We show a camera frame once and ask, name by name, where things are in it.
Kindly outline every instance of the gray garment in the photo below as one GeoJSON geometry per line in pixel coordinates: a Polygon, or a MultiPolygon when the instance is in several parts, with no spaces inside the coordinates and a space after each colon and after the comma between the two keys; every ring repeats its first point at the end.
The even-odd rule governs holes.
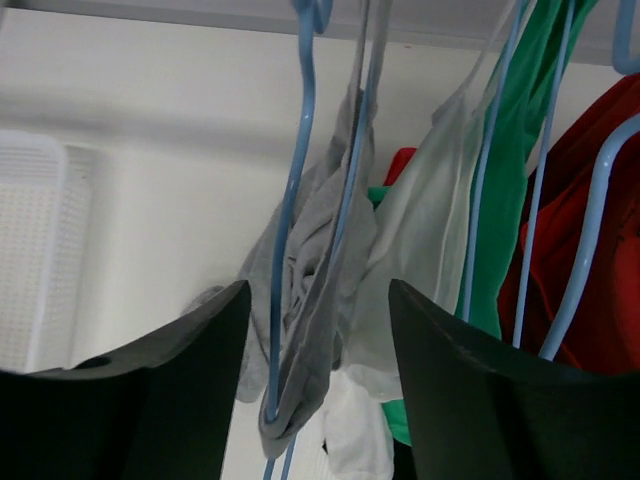
{"type": "MultiPolygon", "coordinates": [[[[339,188],[336,186],[327,190],[327,196],[322,199],[318,191],[318,194],[313,197],[314,201],[317,200],[313,204],[317,210],[308,211],[309,220],[319,217],[327,218],[324,212],[329,211],[329,205],[332,207],[333,214],[331,218],[327,218],[330,225],[327,233],[323,230],[322,243],[315,242],[315,235],[319,234],[317,231],[314,237],[304,240],[316,247],[313,251],[318,256],[314,257],[314,261],[319,260],[319,263],[314,263],[315,276],[305,285],[305,296],[296,297],[296,301],[302,303],[299,312],[296,312],[295,316],[290,315],[290,312],[285,315],[285,328],[288,328],[280,362],[281,373],[278,386],[280,402],[277,418],[272,423],[266,422],[267,395],[262,399],[259,429],[262,448],[269,458],[278,457],[284,452],[293,435],[306,424],[324,401],[329,390],[332,366],[341,354],[341,351],[335,351],[335,346],[347,342],[351,330],[356,289],[364,277],[366,263],[376,236],[373,206],[367,197],[367,180],[374,161],[372,122],[376,113],[377,87],[387,41],[391,0],[378,0],[378,2],[369,77],[370,108],[366,118],[365,135],[362,139],[360,162],[348,208],[346,228],[335,258],[330,259],[340,203],[337,200],[342,199],[344,193],[349,149],[343,157],[340,169],[336,172],[336,176],[340,179],[339,188]]],[[[343,107],[350,105],[353,101],[351,96],[353,90],[353,85],[350,85],[343,107]]],[[[348,117],[348,122],[347,118],[343,120],[343,116],[346,117],[343,112],[344,108],[341,109],[338,118],[339,127],[351,124],[353,119],[348,117]]]]}
{"type": "MultiPolygon", "coordinates": [[[[368,10],[368,0],[363,2],[368,10]]],[[[353,72],[347,96],[338,113],[336,129],[325,158],[302,176],[291,230],[285,249],[282,279],[283,328],[281,352],[284,351],[293,323],[300,322],[303,301],[314,281],[324,282],[318,267],[330,248],[332,221],[337,215],[351,155],[354,123],[357,118],[359,84],[364,59],[366,25],[361,28],[353,72]]],[[[269,324],[271,302],[271,263],[280,218],[280,204],[267,228],[253,247],[238,274],[251,286],[252,310],[245,346],[237,399],[254,402],[267,385],[269,365],[269,324]]],[[[333,348],[327,350],[332,356],[333,348]]]]}

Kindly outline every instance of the white plastic basket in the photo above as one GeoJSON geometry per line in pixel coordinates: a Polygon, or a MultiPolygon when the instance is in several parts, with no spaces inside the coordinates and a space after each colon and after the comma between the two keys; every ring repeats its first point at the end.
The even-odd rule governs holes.
{"type": "Polygon", "coordinates": [[[67,367],[92,166],[55,139],[0,130],[0,368],[67,367]]]}

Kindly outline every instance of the white basket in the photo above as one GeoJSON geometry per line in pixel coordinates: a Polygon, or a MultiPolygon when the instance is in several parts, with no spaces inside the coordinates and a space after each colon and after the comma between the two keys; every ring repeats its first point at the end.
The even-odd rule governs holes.
{"type": "Polygon", "coordinates": [[[91,170],[51,137],[0,131],[0,369],[68,366],[91,170]]]}

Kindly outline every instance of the blue hanger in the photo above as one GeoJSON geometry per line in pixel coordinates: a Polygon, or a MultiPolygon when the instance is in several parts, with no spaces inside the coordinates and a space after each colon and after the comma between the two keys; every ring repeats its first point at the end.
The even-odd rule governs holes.
{"type": "MultiPolygon", "coordinates": [[[[296,146],[289,171],[289,178],[282,200],[282,209],[278,221],[276,240],[273,249],[272,275],[271,275],[271,310],[270,310],[270,345],[269,345],[269,391],[267,398],[267,422],[273,422],[278,413],[278,385],[280,381],[280,320],[282,316],[282,273],[284,269],[284,255],[289,236],[289,227],[293,218],[296,196],[300,186],[300,179],[304,169],[304,161],[309,150],[309,139],[313,126],[313,116],[316,105],[316,79],[313,63],[313,37],[314,33],[322,34],[329,25],[333,0],[292,0],[293,8],[298,16],[298,56],[302,70],[303,101],[300,113],[300,126],[296,138],[296,146]]],[[[282,478],[286,479],[294,442],[292,441],[285,458],[285,468],[282,478]]],[[[271,479],[273,474],[274,459],[267,462],[264,479],[271,479]]]]}
{"type": "Polygon", "coordinates": [[[622,75],[640,72],[640,57],[631,58],[631,31],[636,0],[620,0],[613,36],[613,68],[622,75]]]}
{"type": "Polygon", "coordinates": [[[542,191],[542,180],[544,178],[544,169],[547,165],[547,154],[549,153],[549,139],[551,137],[551,127],[553,125],[553,115],[556,109],[556,101],[558,99],[558,90],[560,90],[560,82],[562,81],[562,73],[567,57],[569,47],[569,34],[571,33],[571,24],[573,22],[573,14],[575,11],[575,0],[570,0],[567,6],[567,17],[564,21],[564,30],[562,32],[562,41],[560,43],[560,52],[558,54],[558,63],[553,77],[553,87],[551,90],[551,98],[549,100],[549,108],[547,110],[547,121],[544,124],[542,133],[542,144],[540,147],[540,162],[536,171],[536,180],[533,185],[533,198],[531,200],[531,208],[529,209],[529,227],[527,230],[527,240],[524,247],[524,259],[522,261],[522,270],[520,272],[520,287],[518,290],[518,304],[516,307],[515,326],[513,329],[513,346],[520,348],[520,340],[522,338],[522,325],[524,323],[524,306],[527,298],[527,286],[529,284],[529,270],[531,268],[531,254],[533,251],[533,239],[536,231],[536,222],[538,220],[538,208],[540,206],[540,193],[542,191]]]}
{"type": "Polygon", "coordinates": [[[516,17],[513,20],[511,26],[511,32],[509,33],[509,39],[505,47],[503,64],[500,67],[500,78],[498,81],[498,89],[496,96],[491,103],[491,111],[489,113],[489,122],[485,131],[484,141],[482,143],[482,150],[480,151],[480,157],[478,159],[478,173],[476,180],[476,189],[473,195],[473,204],[471,209],[471,220],[469,226],[469,242],[467,247],[467,259],[466,259],[466,277],[464,282],[464,301],[462,305],[462,319],[465,322],[469,322],[469,316],[471,314],[471,292],[473,288],[473,269],[476,261],[476,243],[478,242],[478,221],[480,219],[480,203],[482,200],[482,186],[484,184],[484,175],[487,171],[487,160],[489,159],[489,151],[491,149],[491,140],[498,120],[498,110],[500,109],[500,103],[502,101],[502,92],[504,90],[504,84],[507,80],[507,72],[509,71],[509,65],[513,58],[513,52],[515,50],[516,40],[518,38],[518,32],[520,31],[520,23],[524,15],[526,7],[525,0],[518,0],[516,17]]]}
{"type": "Polygon", "coordinates": [[[578,252],[576,253],[576,259],[573,263],[569,283],[564,297],[562,297],[560,308],[540,349],[542,358],[553,360],[560,349],[567,330],[569,330],[582,297],[584,286],[587,283],[593,254],[598,243],[600,223],[602,222],[604,202],[607,198],[609,176],[611,175],[613,163],[622,146],[638,132],[640,132],[640,114],[630,118],[616,128],[604,142],[600,153],[598,153],[591,178],[591,186],[589,187],[589,200],[587,201],[582,233],[580,234],[578,252]]]}

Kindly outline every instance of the green garment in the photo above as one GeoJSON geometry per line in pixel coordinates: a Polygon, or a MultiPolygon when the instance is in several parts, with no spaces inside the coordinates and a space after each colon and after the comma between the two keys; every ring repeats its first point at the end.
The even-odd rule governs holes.
{"type": "MultiPolygon", "coordinates": [[[[497,338],[501,337],[497,299],[516,246],[526,193],[524,166],[546,116],[567,1],[538,0],[534,8],[509,66],[487,163],[478,225],[471,324],[497,338]]],[[[587,14],[596,2],[576,2],[567,61],[587,14]]],[[[458,317],[462,312],[462,300],[461,287],[456,309],[458,317]]],[[[393,438],[410,446],[404,401],[384,403],[382,409],[393,438]]]]}

